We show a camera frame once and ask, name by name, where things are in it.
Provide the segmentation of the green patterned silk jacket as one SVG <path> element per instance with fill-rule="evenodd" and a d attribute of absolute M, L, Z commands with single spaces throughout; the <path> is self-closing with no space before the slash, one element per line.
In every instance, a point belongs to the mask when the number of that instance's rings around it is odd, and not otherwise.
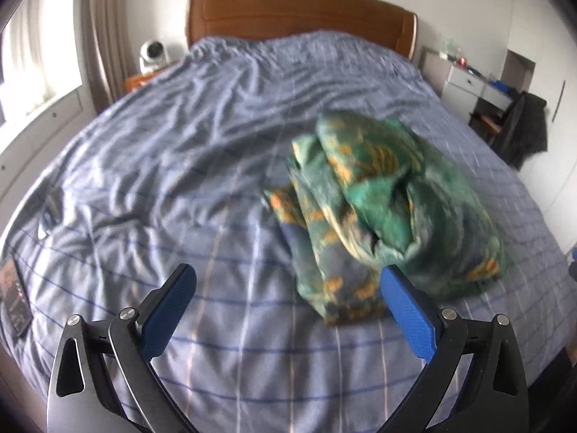
<path fill-rule="evenodd" d="M 504 244 L 460 168 L 393 117 L 323 113 L 292 141 L 287 176 L 265 196 L 297 292 L 327 324 L 379 317 L 388 266 L 436 301 L 481 292 L 504 270 Z"/>

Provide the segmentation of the black phone on bed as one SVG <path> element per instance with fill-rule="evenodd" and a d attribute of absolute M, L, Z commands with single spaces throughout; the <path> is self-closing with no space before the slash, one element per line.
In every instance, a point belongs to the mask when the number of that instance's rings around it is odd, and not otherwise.
<path fill-rule="evenodd" d="M 32 313 L 13 258 L 1 266 L 1 295 L 15 335 L 22 337 L 32 322 Z"/>

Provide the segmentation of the blue checked bed duvet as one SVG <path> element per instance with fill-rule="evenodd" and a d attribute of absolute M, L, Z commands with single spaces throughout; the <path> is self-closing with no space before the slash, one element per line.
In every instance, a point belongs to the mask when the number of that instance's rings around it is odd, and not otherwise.
<path fill-rule="evenodd" d="M 266 42 L 208 38 L 105 111 L 42 173 L 13 215 L 32 320 L 1 342 L 40 397 L 66 319 L 101 320 L 188 263 L 197 293 L 161 381 L 203 432 L 369 432 L 422 363 L 390 317 L 329 327 L 296 293 L 264 191 L 287 181 L 297 135 L 324 110 L 392 116 L 467 175 L 507 250 L 507 273 L 458 302 L 511 318 L 534 380 L 576 328 L 576 284 L 518 176 L 394 52 L 344 33 Z"/>

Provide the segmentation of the black coat on chair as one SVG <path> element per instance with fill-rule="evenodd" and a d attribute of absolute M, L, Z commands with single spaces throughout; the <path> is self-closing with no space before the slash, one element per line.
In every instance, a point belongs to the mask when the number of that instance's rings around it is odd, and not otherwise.
<path fill-rule="evenodd" d="M 548 150 L 547 101 L 523 91 L 503 114 L 502 130 L 491 149 L 517 171 L 537 153 Z"/>

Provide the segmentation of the white dresser desk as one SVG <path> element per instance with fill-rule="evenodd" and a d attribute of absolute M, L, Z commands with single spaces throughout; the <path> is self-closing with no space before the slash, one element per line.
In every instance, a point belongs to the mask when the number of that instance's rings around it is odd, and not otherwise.
<path fill-rule="evenodd" d="M 488 81 L 455 65 L 437 52 L 424 49 L 419 70 L 444 108 L 461 123 L 470 123 L 474 113 L 486 110 L 489 113 L 503 113 L 512 103 L 509 96 Z"/>

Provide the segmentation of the wooden nightstand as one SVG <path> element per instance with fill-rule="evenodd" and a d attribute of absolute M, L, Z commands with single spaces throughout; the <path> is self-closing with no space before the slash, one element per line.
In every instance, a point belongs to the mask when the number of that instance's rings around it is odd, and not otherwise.
<path fill-rule="evenodd" d="M 138 90 L 142 86 L 146 85 L 149 81 L 154 79 L 154 77 L 163 73 L 165 70 L 166 67 L 164 69 L 154 70 L 151 73 L 140 73 L 126 78 L 124 80 L 124 92 L 126 94 L 130 94 Z"/>

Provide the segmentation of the small white fan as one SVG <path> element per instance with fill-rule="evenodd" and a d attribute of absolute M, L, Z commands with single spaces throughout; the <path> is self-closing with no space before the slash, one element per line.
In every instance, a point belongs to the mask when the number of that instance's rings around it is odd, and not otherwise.
<path fill-rule="evenodd" d="M 169 65 L 168 54 L 165 46 L 158 40 L 149 40 L 140 48 L 139 66 L 140 73 L 154 73 L 165 69 Z"/>

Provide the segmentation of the white wardrobe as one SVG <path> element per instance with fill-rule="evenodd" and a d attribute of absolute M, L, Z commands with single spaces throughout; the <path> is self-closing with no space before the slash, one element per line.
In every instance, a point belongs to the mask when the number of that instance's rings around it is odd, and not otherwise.
<path fill-rule="evenodd" d="M 519 177 L 567 254 L 576 244 L 576 44 L 548 0 L 512 0 L 507 49 L 535 64 L 528 92 L 547 102 L 547 150 Z"/>

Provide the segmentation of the brown wooden headboard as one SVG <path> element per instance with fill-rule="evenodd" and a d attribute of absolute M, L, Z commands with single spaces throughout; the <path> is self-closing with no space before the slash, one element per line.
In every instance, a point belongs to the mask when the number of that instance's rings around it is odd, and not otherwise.
<path fill-rule="evenodd" d="M 248 40 L 317 30 L 362 37 L 411 60 L 418 16 L 382 0 L 189 0 L 186 40 L 209 36 Z"/>

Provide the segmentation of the beige curtain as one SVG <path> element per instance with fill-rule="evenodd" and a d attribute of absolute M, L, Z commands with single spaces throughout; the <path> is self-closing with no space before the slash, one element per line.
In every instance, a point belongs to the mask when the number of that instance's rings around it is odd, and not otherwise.
<path fill-rule="evenodd" d="M 127 0 L 79 0 L 80 39 L 87 87 L 97 113 L 125 94 L 136 73 L 128 36 Z"/>

